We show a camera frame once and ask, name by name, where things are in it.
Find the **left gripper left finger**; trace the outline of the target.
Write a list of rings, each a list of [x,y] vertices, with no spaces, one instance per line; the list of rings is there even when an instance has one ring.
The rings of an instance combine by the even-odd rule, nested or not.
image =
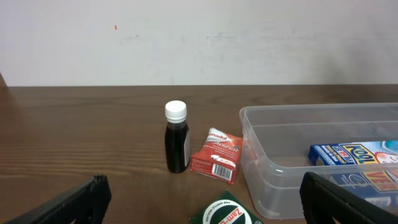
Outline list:
[[[111,201],[106,175],[96,175],[42,205],[13,218],[8,224],[98,223],[103,222]]]

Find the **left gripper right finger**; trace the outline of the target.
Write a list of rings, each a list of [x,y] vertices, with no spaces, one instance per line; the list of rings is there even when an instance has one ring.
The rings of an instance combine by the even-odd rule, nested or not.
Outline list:
[[[397,215],[365,201],[314,172],[304,174],[300,198],[308,224],[397,223]]]

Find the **blue Kool Fever box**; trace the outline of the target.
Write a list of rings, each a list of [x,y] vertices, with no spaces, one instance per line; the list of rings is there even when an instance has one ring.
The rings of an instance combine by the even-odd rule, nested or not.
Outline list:
[[[313,166],[392,164],[397,162],[397,141],[313,144],[308,158]],[[381,207],[397,208],[397,170],[328,174],[326,179]]]

